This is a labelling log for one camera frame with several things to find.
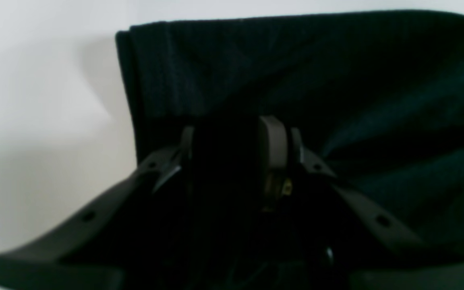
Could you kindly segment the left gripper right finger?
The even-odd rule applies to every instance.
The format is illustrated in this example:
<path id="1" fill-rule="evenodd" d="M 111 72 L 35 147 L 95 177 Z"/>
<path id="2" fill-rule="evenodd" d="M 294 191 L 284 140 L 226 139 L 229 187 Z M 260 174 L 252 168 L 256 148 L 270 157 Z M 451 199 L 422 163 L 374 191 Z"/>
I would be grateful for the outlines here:
<path id="1" fill-rule="evenodd" d="M 312 290 L 464 290 L 464 256 L 425 243 L 340 180 L 296 127 L 259 118 L 263 210 L 299 235 Z"/>

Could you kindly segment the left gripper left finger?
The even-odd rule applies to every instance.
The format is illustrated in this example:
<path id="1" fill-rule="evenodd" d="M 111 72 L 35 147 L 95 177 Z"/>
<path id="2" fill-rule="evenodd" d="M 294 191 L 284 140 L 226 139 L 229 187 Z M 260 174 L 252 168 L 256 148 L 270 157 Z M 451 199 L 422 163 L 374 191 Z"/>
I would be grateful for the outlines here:
<path id="1" fill-rule="evenodd" d="M 59 226 L 0 253 L 0 288 L 150 290 L 173 246 L 169 226 L 184 213 L 184 169 L 195 128 L 154 151 L 133 174 Z"/>

